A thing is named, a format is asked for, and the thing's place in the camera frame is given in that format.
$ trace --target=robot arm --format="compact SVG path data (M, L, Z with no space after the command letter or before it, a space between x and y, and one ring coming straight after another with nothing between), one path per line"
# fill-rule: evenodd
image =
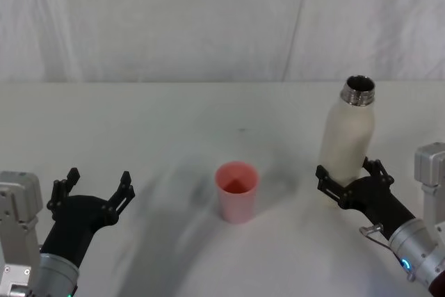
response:
M395 254L409 281L418 280L434 297L445 297L445 247L437 242L437 233L431 235L426 224L391 194L389 187L394 179L379 161L365 159L364 168L368 177L342 187L323 166L318 166L318 189L342 209L358 210L373 223L372 227L360 228L360 232L369 239L369 234L380 232L388 240L388 246L382 245Z
M128 172L109 200L69 196L80 175L54 182L47 208L55 221L39 251L36 214L42 208L38 178L29 173L0 174L0 242L6 265L0 297L67 297L77 289L79 267L99 229L114 225L134 198Z
M25 296L40 263L35 233L42 209L39 180L31 173L0 173L0 242L5 265L0 296Z
M445 143L429 144L416 151L414 178L422 183L426 227L445 245Z

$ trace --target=pink cup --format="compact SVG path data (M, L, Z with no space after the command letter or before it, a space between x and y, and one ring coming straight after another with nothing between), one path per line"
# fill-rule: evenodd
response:
M227 222L241 224L253 217L258 178L255 167L242 161L225 163L216 171L221 214Z

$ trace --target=tabletop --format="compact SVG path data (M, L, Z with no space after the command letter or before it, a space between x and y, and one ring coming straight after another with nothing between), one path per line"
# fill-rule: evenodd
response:
M11 84L0 86L0 166L34 172L44 203L71 167L73 194L109 198L124 170L136 197L100 230L78 297L429 296L363 215L326 205L314 176L341 83ZM445 141L445 83L377 82L368 156L422 214L418 146ZM244 160L261 175L257 213L220 219L213 174ZM39 214L43 242L51 215Z

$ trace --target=silver robot arm segment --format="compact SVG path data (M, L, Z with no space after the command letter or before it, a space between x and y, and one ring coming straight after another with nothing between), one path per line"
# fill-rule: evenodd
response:
M41 209L42 195L34 174L0 173L0 242L5 260L1 297L25 296L27 286L36 279L40 252L35 225Z

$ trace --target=bottle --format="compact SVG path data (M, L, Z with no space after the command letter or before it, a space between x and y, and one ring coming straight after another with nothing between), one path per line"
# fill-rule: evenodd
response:
M319 163L342 186L360 176L374 132L374 89L368 77L349 77L327 116Z

